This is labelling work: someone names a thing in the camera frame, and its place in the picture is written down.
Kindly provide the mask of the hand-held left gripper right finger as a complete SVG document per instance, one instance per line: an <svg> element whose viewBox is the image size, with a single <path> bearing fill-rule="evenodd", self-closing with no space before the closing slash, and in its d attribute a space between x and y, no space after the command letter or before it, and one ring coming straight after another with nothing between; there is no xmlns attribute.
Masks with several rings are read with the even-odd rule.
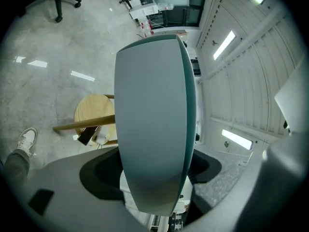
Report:
<svg viewBox="0 0 309 232"><path fill-rule="evenodd" d="M187 232L306 232L309 134L294 133L253 155L242 177Z"/></svg>

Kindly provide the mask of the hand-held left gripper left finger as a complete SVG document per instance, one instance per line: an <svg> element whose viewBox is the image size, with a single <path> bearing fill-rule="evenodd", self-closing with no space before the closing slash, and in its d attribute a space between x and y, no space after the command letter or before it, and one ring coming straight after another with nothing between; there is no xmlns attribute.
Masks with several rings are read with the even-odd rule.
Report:
<svg viewBox="0 0 309 232"><path fill-rule="evenodd" d="M125 207L117 147L49 163L23 192L27 212L44 232L145 232Z"/></svg>

